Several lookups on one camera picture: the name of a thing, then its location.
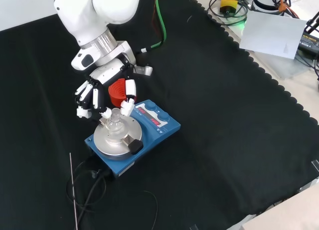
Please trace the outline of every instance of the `blue knob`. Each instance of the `blue knob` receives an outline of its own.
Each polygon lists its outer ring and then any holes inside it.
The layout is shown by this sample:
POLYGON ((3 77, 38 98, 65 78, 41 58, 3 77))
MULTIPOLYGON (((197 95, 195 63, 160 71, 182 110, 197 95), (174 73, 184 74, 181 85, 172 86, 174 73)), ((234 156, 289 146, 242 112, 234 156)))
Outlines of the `blue knob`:
POLYGON ((158 118, 159 118, 159 120, 166 122, 169 120, 169 115, 166 112, 161 112, 158 114, 158 118))
POLYGON ((154 102, 148 101, 145 104, 145 108, 150 111, 156 110, 156 104, 154 102))

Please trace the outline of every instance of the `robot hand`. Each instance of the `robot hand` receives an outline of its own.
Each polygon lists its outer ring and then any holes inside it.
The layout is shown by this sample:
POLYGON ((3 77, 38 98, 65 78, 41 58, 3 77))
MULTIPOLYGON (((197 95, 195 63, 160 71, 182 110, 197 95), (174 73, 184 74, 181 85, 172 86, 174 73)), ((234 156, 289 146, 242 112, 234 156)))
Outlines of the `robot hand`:
MULTIPOLYGON (((90 74, 90 79, 85 81, 76 91, 76 102, 78 104, 77 116, 90 118, 92 109, 98 111, 102 117, 108 119, 112 111, 104 104, 104 91, 122 77, 127 69, 117 58, 103 65, 90 74)), ((121 114, 129 116, 134 108, 136 96, 136 85, 133 79, 125 82, 127 100, 121 104, 121 114)))

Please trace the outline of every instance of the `black cable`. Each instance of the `black cable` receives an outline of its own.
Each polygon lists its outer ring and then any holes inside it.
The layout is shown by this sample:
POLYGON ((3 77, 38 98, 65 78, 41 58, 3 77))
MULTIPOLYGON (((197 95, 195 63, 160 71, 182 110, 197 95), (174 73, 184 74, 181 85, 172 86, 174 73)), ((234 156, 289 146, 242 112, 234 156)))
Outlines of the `black cable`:
POLYGON ((318 76, 318 79, 319 79, 319 73, 318 73, 318 70, 316 69, 316 66, 312 66, 310 63, 308 63, 308 61, 307 61, 305 58, 303 58, 303 57, 298 53, 298 51, 297 51, 296 55, 299 56, 300 59, 302 59, 310 68, 314 69, 314 71, 315 71, 315 73, 316 73, 316 75, 318 76))
MULTIPOLYGON (((99 172, 92 171, 92 170, 86 170, 86 171, 80 173, 80 174, 74 179, 74 185, 75 185, 75 183, 76 183, 82 176, 84 176, 84 175, 86 175, 86 174, 90 174, 90 175, 95 174, 95 175, 96 175, 96 178, 97 178, 98 175, 99 175, 99 172)), ((101 196, 100 196, 96 201, 91 202, 91 203, 88 203, 87 206, 92 206, 92 205, 97 204, 97 203, 104 197, 105 192, 106 192, 106 181, 105 181, 105 179, 103 179, 103 181, 104 181, 104 190, 103 190, 103 193, 101 194, 101 196)), ((69 183, 70 183, 70 179, 69 179, 68 182, 67 182, 66 188, 68 188, 69 183)), ((73 203, 73 197, 71 197, 71 196, 69 195, 67 189, 66 189, 66 195, 67 195, 68 199, 70 200, 70 202, 73 203)), ((79 208, 84 209, 84 204, 80 204, 80 203, 78 203, 76 200, 75 200, 75 204, 76 204, 79 208)))
POLYGON ((79 215, 79 217, 78 217, 78 222, 77 222, 78 225, 79 225, 79 223, 81 222, 82 217, 84 216, 86 207, 87 207, 88 204, 89 204, 89 201, 90 201, 90 198, 91 198, 91 196, 92 196, 92 194, 93 194, 93 191, 94 191, 95 187, 97 186, 97 184, 100 182, 101 179, 104 179, 104 176, 103 176, 103 175, 100 175, 100 176, 98 177, 98 179, 95 181, 95 183, 93 184, 93 186, 92 186, 92 188, 91 188, 91 190, 90 190, 90 192, 89 192, 89 195, 88 195, 88 197, 87 197, 87 199, 86 199, 86 201, 85 201, 85 203, 84 203, 83 209, 82 209, 82 211, 81 211, 81 213, 80 213, 80 215, 79 215))
POLYGON ((309 27, 310 29, 315 30, 315 31, 317 31, 317 32, 319 33, 319 30, 317 30, 316 28, 314 28, 312 25, 309 25, 309 24, 306 24, 306 25, 307 25, 307 27, 309 27))
POLYGON ((221 18, 243 18, 239 21, 235 21, 233 23, 219 23, 220 25, 225 25, 225 26, 231 26, 231 25, 236 25, 236 24, 239 24, 239 23, 242 23, 242 22, 245 22, 247 20, 247 13, 248 13, 248 9, 245 5, 243 5, 243 1, 241 0, 237 0, 238 3, 240 4, 240 8, 234 13, 234 14, 225 14, 225 15, 219 15, 217 13, 215 13, 213 10, 212 10, 212 6, 216 3, 217 0, 210 0, 209 1, 209 6, 208 8, 210 9, 210 11, 215 15, 215 16, 218 16, 218 17, 221 17, 221 18), (245 10, 245 13, 242 14, 242 15, 237 15, 239 13, 239 11, 244 8, 245 10))
POLYGON ((151 229, 151 230, 153 230, 153 229, 154 229, 154 226, 155 226, 155 223, 156 223, 156 219, 157 219, 157 217, 158 217, 158 209, 159 209, 159 208, 158 208, 158 200, 157 200, 157 198, 155 197, 155 195, 154 195, 153 193, 151 193, 151 192, 149 192, 149 191, 146 191, 146 190, 144 190, 143 192, 148 193, 148 194, 151 194, 151 195, 154 197, 155 202, 156 202, 155 218, 154 218, 153 226, 152 226, 152 229, 151 229))
MULTIPOLYGON (((76 172, 80 169, 80 167, 83 166, 85 163, 87 163, 87 162, 88 162, 91 158, 93 158, 93 157, 94 157, 94 156, 91 156, 91 157, 87 158, 86 160, 84 160, 83 162, 81 162, 81 163, 74 169, 73 174, 75 175, 76 172)), ((105 170, 105 171, 101 171, 101 170, 99 170, 99 171, 85 170, 85 171, 81 172, 80 174, 78 174, 78 175, 75 177, 74 183, 73 183, 74 185, 75 185, 75 183, 76 183, 79 179, 81 179, 82 176, 84 176, 84 175, 86 175, 86 174, 90 174, 90 175, 94 174, 94 175, 95 175, 96 181, 94 182, 92 188, 90 189, 90 192, 89 192, 88 197, 86 198, 84 204, 78 203, 78 202, 76 201, 76 199, 73 198, 73 196, 71 197, 71 196, 69 195, 68 186, 71 185, 71 187, 72 187, 72 184, 71 184, 71 177, 68 179, 67 185, 66 185, 66 195, 67 195, 68 199, 70 200, 70 202, 73 203, 73 200, 74 200, 76 206, 79 207, 79 209, 81 210, 81 212, 80 212, 80 214, 79 214, 79 217, 77 218, 77 225, 80 224, 80 222, 81 222, 81 220, 82 220, 82 218, 83 218, 83 216, 84 216, 84 214, 85 214, 86 212, 88 212, 88 213, 95 213, 95 212, 92 211, 92 210, 88 210, 87 207, 93 206, 93 205, 97 204, 100 200, 102 200, 102 198, 104 197, 104 195, 105 195, 105 193, 106 193, 106 188, 107 188, 107 187, 106 187, 107 184, 106 184, 105 178, 106 178, 108 175, 110 175, 110 173, 111 173, 111 170, 110 170, 110 169, 107 169, 107 170, 105 170), (104 190, 103 190, 101 196, 100 196, 97 200, 95 200, 94 202, 90 202, 91 196, 92 196, 92 194, 93 194, 95 188, 97 187, 97 185, 100 183, 101 180, 103 180, 103 183, 104 183, 104 190)), ((156 223, 156 220, 157 220, 157 216, 158 216, 158 200, 157 200, 156 196, 155 196, 153 193, 151 193, 151 192, 149 192, 149 191, 146 191, 146 190, 144 190, 143 192, 152 195, 153 198, 155 199, 155 202, 156 202, 156 212, 155 212, 155 217, 154 217, 153 226, 152 226, 152 229, 151 229, 151 230, 153 230, 153 229, 154 229, 154 226, 155 226, 155 223, 156 223)))

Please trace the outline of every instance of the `red digital display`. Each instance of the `red digital display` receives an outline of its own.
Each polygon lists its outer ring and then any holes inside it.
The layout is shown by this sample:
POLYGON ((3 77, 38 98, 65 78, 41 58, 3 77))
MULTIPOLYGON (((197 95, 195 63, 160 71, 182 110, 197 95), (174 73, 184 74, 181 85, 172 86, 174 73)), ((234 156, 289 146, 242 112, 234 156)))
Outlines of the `red digital display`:
POLYGON ((155 123, 156 125, 160 125, 160 122, 159 121, 157 121, 156 119, 154 119, 154 118, 152 118, 151 119, 151 121, 153 122, 153 123, 155 123))
POLYGON ((142 107, 139 107, 138 110, 142 113, 142 114, 145 114, 146 111, 142 108, 142 107))
POLYGON ((151 120, 156 126, 160 125, 160 122, 154 118, 152 115, 150 115, 148 112, 145 111, 142 107, 138 107, 138 110, 149 120, 151 120))

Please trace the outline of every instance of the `yellow device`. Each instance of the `yellow device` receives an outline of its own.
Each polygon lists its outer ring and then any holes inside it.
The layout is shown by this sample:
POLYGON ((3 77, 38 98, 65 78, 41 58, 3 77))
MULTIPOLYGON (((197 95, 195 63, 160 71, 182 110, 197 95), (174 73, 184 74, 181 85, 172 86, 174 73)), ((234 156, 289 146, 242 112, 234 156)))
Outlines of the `yellow device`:
POLYGON ((221 0, 219 11, 224 14, 234 14, 236 13, 237 4, 237 0, 221 0))

